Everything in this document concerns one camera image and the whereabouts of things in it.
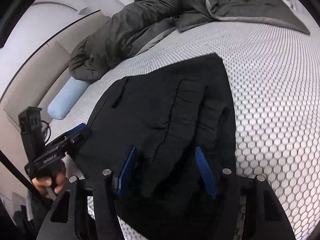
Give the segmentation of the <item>person's left hand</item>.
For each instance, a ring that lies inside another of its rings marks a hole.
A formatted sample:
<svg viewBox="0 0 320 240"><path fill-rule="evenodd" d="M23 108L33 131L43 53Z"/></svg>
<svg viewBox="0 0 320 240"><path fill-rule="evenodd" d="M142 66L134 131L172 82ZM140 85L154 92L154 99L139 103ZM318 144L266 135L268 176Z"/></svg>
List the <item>person's left hand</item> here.
<svg viewBox="0 0 320 240"><path fill-rule="evenodd" d="M63 161L59 162L56 176L41 176L31 180L33 186L45 198L54 200L67 182L66 167Z"/></svg>

